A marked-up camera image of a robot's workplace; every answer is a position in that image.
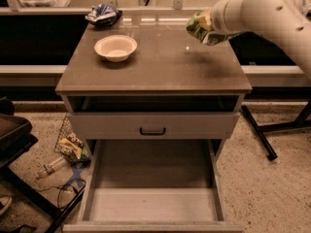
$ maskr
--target bowl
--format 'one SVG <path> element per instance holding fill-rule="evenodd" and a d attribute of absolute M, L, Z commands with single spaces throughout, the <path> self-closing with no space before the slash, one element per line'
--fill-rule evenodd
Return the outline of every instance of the bowl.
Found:
<path fill-rule="evenodd" d="M 125 35 L 112 35 L 95 44 L 95 52 L 112 62 L 125 61 L 137 48 L 134 39 Z"/>

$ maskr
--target closed drawer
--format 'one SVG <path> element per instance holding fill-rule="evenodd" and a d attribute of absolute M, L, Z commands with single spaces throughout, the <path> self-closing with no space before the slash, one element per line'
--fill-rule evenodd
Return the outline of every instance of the closed drawer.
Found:
<path fill-rule="evenodd" d="M 242 232 L 225 221 L 211 143 L 97 141 L 77 224 L 63 232 Z"/>
<path fill-rule="evenodd" d="M 238 113 L 81 113 L 69 120 L 83 139 L 226 139 Z"/>

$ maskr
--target black stand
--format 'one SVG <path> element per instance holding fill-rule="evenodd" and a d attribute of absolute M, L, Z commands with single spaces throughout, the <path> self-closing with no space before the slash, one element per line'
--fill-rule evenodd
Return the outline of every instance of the black stand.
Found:
<path fill-rule="evenodd" d="M 61 210 L 13 173 L 9 165 L 37 142 L 38 139 L 36 137 L 28 134 L 20 138 L 7 150 L 0 152 L 0 175 L 53 219 L 51 226 L 46 231 L 46 233 L 52 233 L 81 201 L 84 187 L 78 191 L 66 208 Z"/>
<path fill-rule="evenodd" d="M 295 121 L 290 122 L 284 122 L 284 123 L 276 123 L 276 124 L 269 124 L 269 125 L 263 125 L 258 126 L 257 122 L 253 118 L 252 114 L 248 110 L 246 106 L 242 106 L 242 112 L 244 117 L 251 122 L 253 128 L 259 135 L 259 138 L 261 139 L 264 147 L 268 151 L 268 159 L 274 160 L 278 157 L 276 152 L 273 150 L 273 147 L 271 147 L 270 143 L 266 139 L 264 133 L 268 132 L 276 132 L 276 131 L 287 131 L 287 130 L 294 130 L 294 129 L 302 129 L 302 128 L 308 128 L 311 127 L 311 120 L 307 120 L 308 117 L 311 114 L 311 100 L 308 102 L 308 104 L 303 108 L 299 116 L 295 119 Z"/>

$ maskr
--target beige carpet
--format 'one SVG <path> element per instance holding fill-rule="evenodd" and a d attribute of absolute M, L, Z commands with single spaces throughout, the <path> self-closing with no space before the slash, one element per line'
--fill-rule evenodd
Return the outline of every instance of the beige carpet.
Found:
<path fill-rule="evenodd" d="M 293 120 L 304 103 L 248 103 L 259 123 Z M 52 176 L 36 180 L 44 163 L 58 157 L 55 145 L 66 112 L 61 103 L 16 104 L 17 115 L 27 117 L 33 124 L 33 133 L 39 143 L 24 154 L 11 168 L 36 189 L 47 189 L 68 181 L 69 167 Z M 218 161 L 227 220 L 244 227 L 246 233 L 311 232 L 311 130 L 291 133 L 273 133 L 268 137 L 279 155 L 275 162 L 266 158 L 266 151 L 245 118 L 225 144 Z M 59 190 L 42 192 L 55 205 Z M 51 222 L 41 210 L 33 206 L 19 192 L 0 180 L 0 196 L 12 195 L 11 208 L 0 217 L 0 230 L 10 231 L 22 224 L 37 227 L 44 232 Z M 63 193 L 60 204 L 69 201 L 72 194 Z M 67 218 L 74 223 L 79 206 Z"/>

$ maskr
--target drawer front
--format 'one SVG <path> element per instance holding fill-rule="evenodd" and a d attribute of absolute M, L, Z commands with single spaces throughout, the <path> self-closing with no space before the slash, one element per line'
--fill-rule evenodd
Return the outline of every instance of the drawer front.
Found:
<path fill-rule="evenodd" d="M 226 139 L 238 113 L 72 114 L 69 120 L 83 139 Z"/>
<path fill-rule="evenodd" d="M 77 224 L 63 232 L 239 232 L 205 140 L 97 141 Z"/>

